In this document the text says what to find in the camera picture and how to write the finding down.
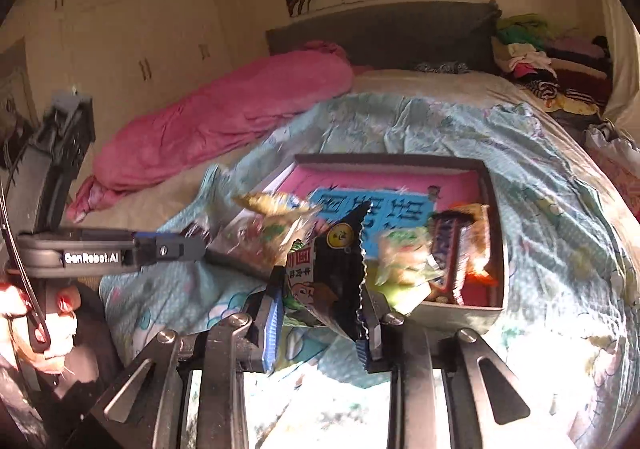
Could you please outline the black green snack packet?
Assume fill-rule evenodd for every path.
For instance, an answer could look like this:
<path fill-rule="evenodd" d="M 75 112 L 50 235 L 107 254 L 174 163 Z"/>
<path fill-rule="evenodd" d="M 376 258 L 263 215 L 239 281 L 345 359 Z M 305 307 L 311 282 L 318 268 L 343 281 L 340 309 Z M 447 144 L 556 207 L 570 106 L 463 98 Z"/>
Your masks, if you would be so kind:
<path fill-rule="evenodd" d="M 367 269 L 362 226 L 370 211 L 364 201 L 286 257 L 288 292 L 336 333 L 360 341 L 366 337 L 361 319 L 362 288 Z"/>

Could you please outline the clear packet brown snacks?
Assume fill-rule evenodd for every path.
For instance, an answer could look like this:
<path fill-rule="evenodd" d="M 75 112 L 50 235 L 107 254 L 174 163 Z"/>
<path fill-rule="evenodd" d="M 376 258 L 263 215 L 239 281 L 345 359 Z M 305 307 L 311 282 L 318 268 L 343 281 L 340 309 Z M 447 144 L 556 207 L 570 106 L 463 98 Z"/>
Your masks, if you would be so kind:
<path fill-rule="evenodd" d="M 296 213 L 244 215 L 222 228 L 208 248 L 216 254 L 270 273 L 284 266 L 293 243 L 305 235 L 306 220 Z"/>

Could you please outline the beige bed sheet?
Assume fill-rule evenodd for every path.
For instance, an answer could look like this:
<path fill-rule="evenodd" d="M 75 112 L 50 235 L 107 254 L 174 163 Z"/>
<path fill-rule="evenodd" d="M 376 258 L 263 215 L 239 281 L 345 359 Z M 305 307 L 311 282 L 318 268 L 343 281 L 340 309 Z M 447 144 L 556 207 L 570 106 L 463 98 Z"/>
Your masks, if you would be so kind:
<path fill-rule="evenodd" d="M 614 227 L 634 268 L 639 267 L 639 224 L 632 216 L 622 196 L 576 140 L 541 110 L 536 99 L 514 84 L 487 73 L 451 74 L 418 73 L 402 70 L 380 70 L 363 73 L 354 82 L 357 93 L 396 94 L 436 102 L 460 102 L 477 108 L 491 108 L 498 104 L 523 104 L 532 109 L 550 142 L 568 163 L 574 175 L 600 195 L 606 220 Z M 85 227 L 113 227 L 151 230 L 160 227 L 191 203 L 209 165 L 220 164 L 227 169 L 252 151 L 259 139 L 236 148 L 222 156 L 208 159 L 191 169 L 165 180 L 163 183 L 122 198 L 114 206 L 94 211 L 80 223 Z"/>

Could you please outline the grey cardboard tray box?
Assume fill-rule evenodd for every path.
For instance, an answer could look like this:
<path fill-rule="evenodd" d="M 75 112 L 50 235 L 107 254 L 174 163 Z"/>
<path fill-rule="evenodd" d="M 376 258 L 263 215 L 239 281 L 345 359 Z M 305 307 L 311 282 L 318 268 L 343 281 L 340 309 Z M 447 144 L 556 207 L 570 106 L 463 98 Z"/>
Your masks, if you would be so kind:
<path fill-rule="evenodd" d="M 240 212 L 208 249 L 266 278 L 306 232 L 362 202 L 368 284 L 396 310 L 442 330 L 485 333 L 506 306 L 506 253 L 484 162 L 417 154 L 297 154 L 232 198 Z"/>

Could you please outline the green yellow cake packet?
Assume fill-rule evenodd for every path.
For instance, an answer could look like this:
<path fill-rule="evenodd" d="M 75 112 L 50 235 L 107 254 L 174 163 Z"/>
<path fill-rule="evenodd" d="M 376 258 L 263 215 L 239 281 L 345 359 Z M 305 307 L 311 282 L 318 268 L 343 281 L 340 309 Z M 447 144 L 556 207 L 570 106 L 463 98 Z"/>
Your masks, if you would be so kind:
<path fill-rule="evenodd" d="M 378 269 L 374 288 L 394 310 L 409 315 L 430 294 L 436 277 L 432 236 L 426 227 L 388 229 L 378 235 Z"/>

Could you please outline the yellow chips snack bag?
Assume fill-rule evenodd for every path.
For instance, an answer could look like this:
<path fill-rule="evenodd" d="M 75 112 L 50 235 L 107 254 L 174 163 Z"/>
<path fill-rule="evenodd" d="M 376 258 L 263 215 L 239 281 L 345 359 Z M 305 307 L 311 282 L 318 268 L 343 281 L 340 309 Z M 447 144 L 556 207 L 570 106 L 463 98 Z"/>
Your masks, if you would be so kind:
<path fill-rule="evenodd" d="M 321 209 L 319 204 L 311 203 L 287 192 L 247 192 L 233 198 L 241 209 L 232 225 L 260 221 L 264 227 L 282 226 L 296 228 L 304 226 Z"/>

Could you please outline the pink quilt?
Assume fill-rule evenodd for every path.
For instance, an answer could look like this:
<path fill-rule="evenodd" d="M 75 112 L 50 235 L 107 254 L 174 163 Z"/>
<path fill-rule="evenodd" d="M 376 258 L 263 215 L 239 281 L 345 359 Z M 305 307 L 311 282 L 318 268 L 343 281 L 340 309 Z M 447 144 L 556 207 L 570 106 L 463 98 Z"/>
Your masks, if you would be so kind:
<path fill-rule="evenodd" d="M 337 53 L 294 50 L 213 80 L 121 128 L 94 157 L 66 217 L 81 222 L 134 192 L 253 143 L 318 102 L 346 94 L 354 72 Z"/>

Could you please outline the dark Snickers bar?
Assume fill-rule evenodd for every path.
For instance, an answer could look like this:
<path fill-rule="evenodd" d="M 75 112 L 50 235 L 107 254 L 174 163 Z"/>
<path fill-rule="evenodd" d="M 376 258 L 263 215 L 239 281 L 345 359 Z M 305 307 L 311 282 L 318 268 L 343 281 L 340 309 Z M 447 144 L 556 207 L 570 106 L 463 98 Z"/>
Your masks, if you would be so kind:
<path fill-rule="evenodd" d="M 474 224 L 470 213 L 461 211 L 442 211 L 432 215 L 430 232 L 432 233 L 431 253 L 436 261 L 436 277 L 428 281 L 430 294 L 428 302 L 463 306 L 462 287 L 464 286 L 466 262 L 466 236 Z"/>

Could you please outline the orange biscuit packet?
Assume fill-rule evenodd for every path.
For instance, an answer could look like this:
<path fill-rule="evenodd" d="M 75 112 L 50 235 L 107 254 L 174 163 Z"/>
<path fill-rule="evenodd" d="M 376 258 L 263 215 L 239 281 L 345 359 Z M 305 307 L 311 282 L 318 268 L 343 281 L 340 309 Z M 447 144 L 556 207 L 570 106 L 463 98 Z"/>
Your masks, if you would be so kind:
<path fill-rule="evenodd" d="M 468 203 L 453 206 L 453 211 L 469 214 L 473 223 L 466 235 L 465 279 L 484 287 L 497 287 L 498 280 L 488 273 L 486 266 L 490 260 L 489 206 L 484 203 Z"/>

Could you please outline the cream wardrobe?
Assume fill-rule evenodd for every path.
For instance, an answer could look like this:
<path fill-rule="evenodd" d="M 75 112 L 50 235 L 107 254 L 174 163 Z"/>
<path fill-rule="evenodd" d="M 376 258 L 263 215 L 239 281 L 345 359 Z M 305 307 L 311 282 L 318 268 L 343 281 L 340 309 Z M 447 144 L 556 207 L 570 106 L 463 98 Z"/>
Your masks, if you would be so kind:
<path fill-rule="evenodd" d="M 16 42 L 36 113 L 58 92 L 92 98 L 96 141 L 81 178 L 125 124 L 231 68 L 214 0 L 26 0 L 1 26 L 1 46 Z"/>

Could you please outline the dark grey headboard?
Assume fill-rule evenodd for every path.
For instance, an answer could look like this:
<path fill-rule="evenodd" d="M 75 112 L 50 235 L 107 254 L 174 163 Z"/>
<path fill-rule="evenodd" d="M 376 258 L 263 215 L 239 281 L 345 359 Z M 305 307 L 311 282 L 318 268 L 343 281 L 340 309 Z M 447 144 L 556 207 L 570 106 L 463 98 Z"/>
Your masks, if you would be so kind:
<path fill-rule="evenodd" d="M 273 55 L 320 41 L 341 46 L 355 66 L 410 70 L 462 62 L 494 73 L 491 37 L 501 15 L 494 0 L 371 5 L 270 29 L 266 40 Z"/>

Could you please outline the pile of folded clothes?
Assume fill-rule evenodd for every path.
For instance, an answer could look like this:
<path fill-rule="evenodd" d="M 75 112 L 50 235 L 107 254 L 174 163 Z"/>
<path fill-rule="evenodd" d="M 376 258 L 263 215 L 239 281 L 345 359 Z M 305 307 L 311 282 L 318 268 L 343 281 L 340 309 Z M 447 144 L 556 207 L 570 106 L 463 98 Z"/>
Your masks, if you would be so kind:
<path fill-rule="evenodd" d="M 560 30 L 536 14 L 501 18 L 491 40 L 501 73 L 548 113 L 602 116 L 612 94 L 608 39 Z"/>

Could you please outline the beige curtain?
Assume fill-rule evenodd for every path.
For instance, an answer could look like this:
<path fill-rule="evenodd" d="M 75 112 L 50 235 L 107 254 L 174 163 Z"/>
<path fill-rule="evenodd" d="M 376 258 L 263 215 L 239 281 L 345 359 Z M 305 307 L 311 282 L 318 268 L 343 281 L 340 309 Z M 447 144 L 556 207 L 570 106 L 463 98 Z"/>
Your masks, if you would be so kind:
<path fill-rule="evenodd" d="M 613 89 L 605 117 L 639 143 L 639 31 L 620 0 L 601 1 L 613 62 Z"/>

